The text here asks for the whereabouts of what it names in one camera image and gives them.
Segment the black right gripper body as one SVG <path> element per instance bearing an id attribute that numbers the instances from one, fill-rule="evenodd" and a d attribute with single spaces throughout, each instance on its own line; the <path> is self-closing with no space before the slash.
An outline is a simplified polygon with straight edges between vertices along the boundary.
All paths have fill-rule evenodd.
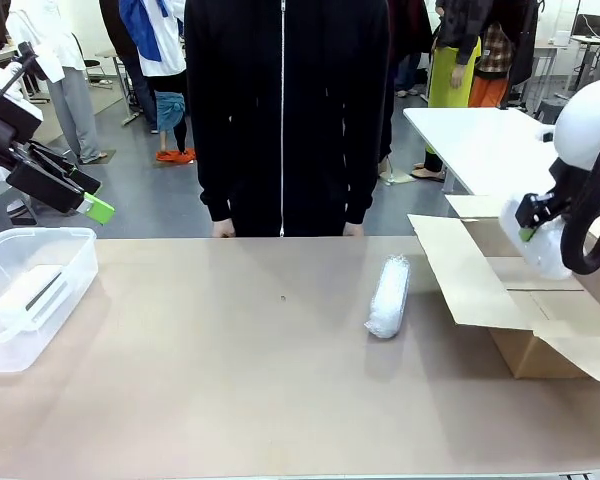
<path id="1" fill-rule="evenodd" d="M 588 171 L 569 165 L 562 159 L 556 159 L 549 173 L 555 181 L 554 187 L 549 191 L 551 194 L 549 209 L 552 213 L 567 211 L 571 203 L 581 194 L 588 179 Z"/>

